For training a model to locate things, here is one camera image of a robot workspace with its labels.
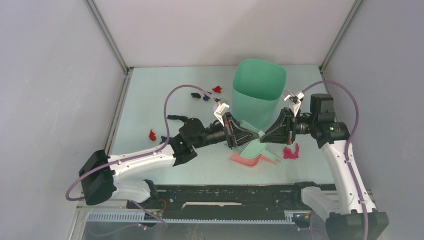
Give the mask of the green hand brush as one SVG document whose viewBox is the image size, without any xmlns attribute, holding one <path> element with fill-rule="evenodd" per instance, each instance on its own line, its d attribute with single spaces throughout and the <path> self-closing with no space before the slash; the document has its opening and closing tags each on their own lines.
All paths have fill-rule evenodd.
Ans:
<svg viewBox="0 0 424 240">
<path fill-rule="evenodd" d="M 241 127 L 252 132 L 255 132 L 262 137 L 265 133 L 256 128 L 245 120 L 241 121 Z M 280 163 L 282 160 L 272 152 L 267 150 L 267 144 L 260 142 L 260 139 L 255 139 L 239 147 L 239 155 L 244 159 L 254 159 L 256 157 L 267 157 L 272 163 Z"/>
</svg>

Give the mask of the pink dustpan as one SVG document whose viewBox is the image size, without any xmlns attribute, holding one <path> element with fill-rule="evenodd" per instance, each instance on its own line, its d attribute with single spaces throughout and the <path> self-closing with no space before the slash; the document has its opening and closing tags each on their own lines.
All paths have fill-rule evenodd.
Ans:
<svg viewBox="0 0 424 240">
<path fill-rule="evenodd" d="M 259 154 L 254 158 L 244 158 L 236 152 L 232 153 L 229 160 L 249 168 L 256 167 L 260 162 L 266 162 L 276 165 L 282 161 L 279 157 L 275 155 L 269 157 L 264 154 Z"/>
</svg>

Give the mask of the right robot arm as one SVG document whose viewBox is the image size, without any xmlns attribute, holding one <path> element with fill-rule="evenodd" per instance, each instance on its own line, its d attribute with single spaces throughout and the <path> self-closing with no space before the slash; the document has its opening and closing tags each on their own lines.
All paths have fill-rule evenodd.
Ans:
<svg viewBox="0 0 424 240">
<path fill-rule="evenodd" d="M 377 240 L 389 224 L 386 212 L 378 211 L 356 166 L 350 138 L 343 122 L 335 120 L 334 99 L 325 93 L 311 95 L 310 112 L 300 114 L 304 94 L 283 93 L 289 107 L 260 138 L 262 143 L 292 144 L 297 135 L 310 135 L 321 150 L 336 187 L 338 202 L 318 186 L 306 186 L 291 194 L 297 209 L 310 207 L 325 221 L 330 240 Z"/>
</svg>

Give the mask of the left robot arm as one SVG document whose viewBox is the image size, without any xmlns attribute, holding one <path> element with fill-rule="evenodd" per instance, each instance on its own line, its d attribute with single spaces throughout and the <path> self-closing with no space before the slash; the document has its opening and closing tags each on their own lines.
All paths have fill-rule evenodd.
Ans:
<svg viewBox="0 0 424 240">
<path fill-rule="evenodd" d="M 95 151 L 79 171 L 83 200 L 88 206 L 110 199 L 130 200 L 153 208 L 158 194 L 152 180 L 131 181 L 136 174 L 156 168 L 175 167 L 197 157 L 196 149 L 225 142 L 230 149 L 259 139 L 256 130 L 242 127 L 226 112 L 223 123 L 216 120 L 208 127 L 197 118 L 189 118 L 167 143 L 138 152 L 107 155 Z"/>
</svg>

